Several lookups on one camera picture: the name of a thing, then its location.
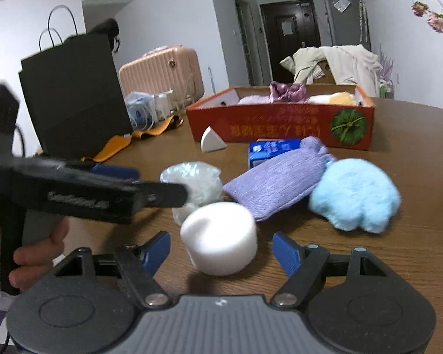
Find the paper sign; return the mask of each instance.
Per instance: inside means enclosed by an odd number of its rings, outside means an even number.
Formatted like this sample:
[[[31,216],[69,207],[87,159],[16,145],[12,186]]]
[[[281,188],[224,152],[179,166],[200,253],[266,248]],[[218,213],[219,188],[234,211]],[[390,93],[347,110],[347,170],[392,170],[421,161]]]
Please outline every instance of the paper sign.
[[[334,3],[334,7],[338,9],[340,13],[343,13],[348,7],[351,5],[350,0],[336,0]]]
[[[285,36],[290,36],[294,34],[294,32],[292,31],[292,23],[290,21],[284,21],[282,23],[282,32]]]

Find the human hand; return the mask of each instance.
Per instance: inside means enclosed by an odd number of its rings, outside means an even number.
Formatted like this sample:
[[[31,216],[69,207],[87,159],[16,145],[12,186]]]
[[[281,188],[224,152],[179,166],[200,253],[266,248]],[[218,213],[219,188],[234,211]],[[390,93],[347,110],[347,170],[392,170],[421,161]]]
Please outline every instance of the human hand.
[[[13,260],[21,267],[10,273],[10,284],[22,291],[33,286],[52,268],[52,260],[64,252],[64,238],[68,232],[69,220],[64,219],[54,228],[51,237],[15,250]]]

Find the purple cloth bag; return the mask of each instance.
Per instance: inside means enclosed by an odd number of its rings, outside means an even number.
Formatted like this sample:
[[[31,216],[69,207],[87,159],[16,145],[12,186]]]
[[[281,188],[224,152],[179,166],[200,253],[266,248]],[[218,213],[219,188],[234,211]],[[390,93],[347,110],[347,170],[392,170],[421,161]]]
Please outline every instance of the purple cloth bag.
[[[316,137],[307,137],[292,150],[256,166],[227,183],[223,190],[264,221],[307,197],[336,161]]]
[[[282,84],[280,82],[271,82],[269,85],[271,91],[270,99],[272,102],[296,102],[304,104],[308,101],[307,87],[301,84]]]

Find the pink flower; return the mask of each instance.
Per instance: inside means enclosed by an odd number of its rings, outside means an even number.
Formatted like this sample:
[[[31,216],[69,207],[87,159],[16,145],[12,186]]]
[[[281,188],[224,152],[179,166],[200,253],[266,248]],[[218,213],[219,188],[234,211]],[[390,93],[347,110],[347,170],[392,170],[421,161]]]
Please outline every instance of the pink flower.
[[[443,19],[435,13],[431,13],[428,19],[429,25],[438,33],[443,33]]]
[[[419,17],[423,17],[425,12],[429,9],[429,6],[417,1],[414,5],[412,5],[412,12]]]

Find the purple knitted bag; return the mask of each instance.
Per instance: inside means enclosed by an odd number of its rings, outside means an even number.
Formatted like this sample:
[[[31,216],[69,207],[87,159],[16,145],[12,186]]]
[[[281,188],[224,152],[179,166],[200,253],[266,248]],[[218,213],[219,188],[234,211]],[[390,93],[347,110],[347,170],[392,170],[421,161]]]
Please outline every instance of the purple knitted bag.
[[[227,183],[223,190],[264,221],[307,197],[326,165],[336,161],[317,137],[307,137],[300,149],[270,159]]]

